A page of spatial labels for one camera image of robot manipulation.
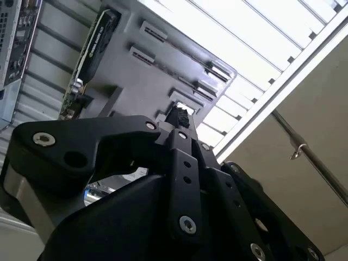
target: metal bar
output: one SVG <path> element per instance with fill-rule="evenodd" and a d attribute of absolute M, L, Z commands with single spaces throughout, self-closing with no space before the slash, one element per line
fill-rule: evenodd
<path fill-rule="evenodd" d="M 230 31 L 228 28 L 226 28 L 224 25 L 222 25 L 218 20 L 212 17 L 211 14 L 209 14 L 207 11 L 205 11 L 203 8 L 201 8 L 199 5 L 197 5 L 193 0 L 186 0 L 188 3 L 190 3 L 193 7 L 198 9 L 201 13 L 205 14 L 209 19 L 214 21 L 218 26 L 220 26 L 222 29 L 227 31 L 231 34 L 234 38 L 236 38 L 238 41 L 240 41 L 243 45 L 245 45 L 247 48 L 249 48 L 253 53 L 255 53 L 257 56 L 259 56 L 261 59 L 263 59 L 266 63 L 271 65 L 274 69 L 276 69 L 278 72 L 283 72 L 280 68 L 278 68 L 274 63 L 269 61 L 265 56 L 257 52 L 254 48 L 252 48 L 250 45 L 248 45 L 246 42 L 244 42 L 241 38 L 236 36 L 232 31 Z"/>
<path fill-rule="evenodd" d="M 301 51 L 304 49 L 299 43 L 297 43 L 294 39 L 292 39 L 289 35 L 287 35 L 281 28 L 272 23 L 266 16 L 264 16 L 259 10 L 252 6 L 247 0 L 242 0 L 251 10 L 253 10 L 256 14 L 262 17 L 270 26 L 275 28 L 279 33 L 281 33 L 288 41 L 290 41 L 293 45 L 295 45 Z"/>
<path fill-rule="evenodd" d="M 306 8 L 316 19 L 318 19 L 324 26 L 326 22 L 323 18 L 321 18 L 304 0 L 298 0 L 298 2 Z"/>
<path fill-rule="evenodd" d="M 282 127 L 282 129 L 289 135 L 291 144 L 297 150 L 301 144 L 307 144 L 303 137 L 294 131 L 294 129 L 286 122 L 286 120 L 276 111 L 272 112 L 273 117 Z M 348 207 L 348 191 L 344 186 L 336 179 L 334 174 L 325 166 L 325 164 L 315 155 L 315 153 L 309 148 L 309 146 L 301 147 L 303 154 L 321 175 L 321 177 L 326 181 L 326 183 L 331 187 L 331 189 L 336 193 L 336 195 L 341 199 L 344 205 Z"/>

